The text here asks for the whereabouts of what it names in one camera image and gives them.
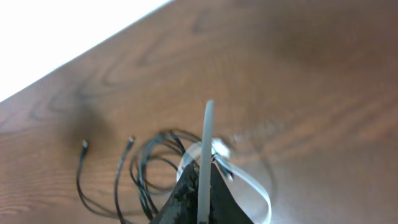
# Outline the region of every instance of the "brown table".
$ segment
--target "brown table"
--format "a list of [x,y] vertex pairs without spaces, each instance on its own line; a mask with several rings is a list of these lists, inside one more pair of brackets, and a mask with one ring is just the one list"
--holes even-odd
[[[200,134],[206,100],[214,99],[215,133],[235,142],[235,162],[269,189],[273,223],[397,223],[397,7],[359,0],[163,7],[0,103],[0,222],[117,223],[78,200],[81,140],[91,141],[83,190],[114,208],[128,137],[141,144],[168,127]],[[175,180],[164,164],[149,169],[153,182]],[[122,208],[147,223],[126,169],[122,176]],[[237,201],[261,220],[265,205],[253,195]]]

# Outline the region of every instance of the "white wall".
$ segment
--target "white wall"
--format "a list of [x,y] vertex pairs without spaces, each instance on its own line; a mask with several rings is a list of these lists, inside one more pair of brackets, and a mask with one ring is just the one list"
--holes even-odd
[[0,101],[169,1],[0,1]]

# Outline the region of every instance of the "wooden table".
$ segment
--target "wooden table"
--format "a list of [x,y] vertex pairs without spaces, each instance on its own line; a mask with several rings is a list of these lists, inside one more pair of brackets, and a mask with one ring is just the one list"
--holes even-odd
[[[215,133],[235,142],[235,163],[271,192],[273,223],[397,223],[397,7],[367,0],[163,7],[0,103],[0,222],[117,223],[77,197],[81,140],[91,141],[83,190],[114,208],[128,137],[141,144],[168,127],[200,134],[214,99]],[[175,181],[164,164],[149,169],[154,182]],[[122,176],[122,208],[147,223],[126,169]],[[259,221],[266,206],[245,189],[233,189],[237,201]]]

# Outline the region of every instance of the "cable tip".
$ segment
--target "cable tip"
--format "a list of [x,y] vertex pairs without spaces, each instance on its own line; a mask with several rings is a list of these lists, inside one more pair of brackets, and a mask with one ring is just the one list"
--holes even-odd
[[88,147],[88,141],[86,141],[86,140],[83,140],[83,143],[82,143],[82,145],[83,145],[83,147]]

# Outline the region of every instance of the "white wire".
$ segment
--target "white wire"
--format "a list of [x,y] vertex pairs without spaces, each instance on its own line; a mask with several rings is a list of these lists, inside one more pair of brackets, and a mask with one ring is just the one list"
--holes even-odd
[[268,213],[267,213],[266,219],[264,220],[263,224],[270,224],[271,216],[272,216],[272,206],[271,206],[271,199],[269,197],[267,190],[258,181],[256,181],[252,176],[250,176],[247,172],[243,171],[236,165],[234,165],[230,162],[226,162],[224,159],[221,158],[221,156],[216,156],[215,158],[223,167],[225,167],[225,169],[228,169],[233,174],[235,174],[236,176],[243,179],[252,188],[254,188],[254,190],[256,190],[257,192],[259,192],[259,194],[261,194],[261,196],[266,200],[266,202],[268,204]]

